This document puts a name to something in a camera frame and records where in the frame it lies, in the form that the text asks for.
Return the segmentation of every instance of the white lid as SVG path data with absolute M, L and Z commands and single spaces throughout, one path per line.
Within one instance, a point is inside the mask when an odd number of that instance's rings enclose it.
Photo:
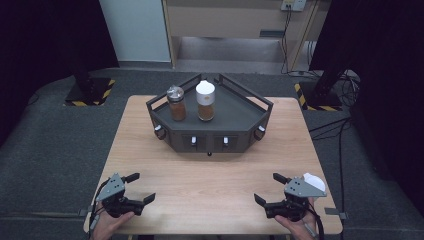
M 318 188 L 319 190 L 325 192 L 325 184 L 321 180 L 321 178 L 314 176 L 310 173 L 305 173 L 305 174 L 303 174 L 303 179 L 305 180 L 305 182 L 307 182 L 307 183 L 311 184 L 312 186 Z
M 206 80 L 197 84 L 196 93 L 199 104 L 207 106 L 215 102 L 215 86 Z

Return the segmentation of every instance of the brown liquid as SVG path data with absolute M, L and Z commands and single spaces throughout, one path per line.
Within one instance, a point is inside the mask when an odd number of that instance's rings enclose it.
M 182 121 L 186 117 L 184 101 L 169 103 L 169 108 L 171 109 L 172 119 L 175 121 Z
M 214 116 L 214 104 L 210 104 L 207 106 L 198 104 L 198 114 L 199 114 L 200 120 L 202 121 L 212 120 Z

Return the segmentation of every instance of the gray carpet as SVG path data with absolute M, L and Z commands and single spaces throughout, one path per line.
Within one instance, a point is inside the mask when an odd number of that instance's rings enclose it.
M 26 108 L 20 123 L 0 149 L 0 215 L 9 212 L 76 213 L 87 207 L 128 97 L 162 93 L 170 85 L 185 81 L 195 73 L 108 69 L 92 75 L 116 80 L 103 106 L 63 106 L 74 84 L 72 77 L 37 91 L 32 100 L 37 97 L 38 100 Z M 282 75 L 228 76 L 269 97 L 297 97 L 294 83 L 301 80 Z M 341 84 L 337 84 L 335 89 L 340 92 L 340 87 Z M 303 111 L 303 114 L 308 128 L 313 129 L 348 117 L 349 111 L 344 107 L 340 112 Z M 314 141 L 314 145 L 336 206 L 341 209 L 338 138 Z M 345 210 L 350 217 L 345 221 L 344 239 L 424 239 L 423 217 L 396 182 L 381 180 L 374 172 L 353 126 L 343 131 L 342 156 Z M 3 216 L 0 217 L 0 238 L 84 239 L 83 222 L 83 218 Z M 222 239 L 235 237 L 223 236 Z M 184 238 L 205 239 L 203 236 L 158 237 Z M 327 236 L 326 239 L 340 239 L 340 236 Z

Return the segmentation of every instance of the wall outlet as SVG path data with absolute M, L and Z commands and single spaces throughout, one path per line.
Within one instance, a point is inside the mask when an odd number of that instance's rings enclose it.
M 283 0 L 281 11 L 291 9 L 294 12 L 301 12 L 305 8 L 306 0 Z

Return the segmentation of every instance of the wooden table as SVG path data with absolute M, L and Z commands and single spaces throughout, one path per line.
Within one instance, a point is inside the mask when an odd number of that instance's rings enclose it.
M 117 172 L 140 179 L 126 184 L 125 196 L 156 199 L 122 226 L 124 234 L 264 234 L 289 233 L 274 219 L 267 219 L 256 204 L 257 193 L 267 202 L 285 199 L 283 185 L 274 172 L 285 177 L 305 172 L 326 183 L 299 104 L 293 98 L 267 98 L 274 103 L 265 137 L 245 153 L 176 153 L 157 139 L 146 102 L 153 96 L 129 98 L 100 183 Z M 331 192 L 319 198 L 315 208 L 326 234 L 342 231 L 338 216 L 326 215 L 335 208 Z M 84 229 L 88 229 L 86 220 Z

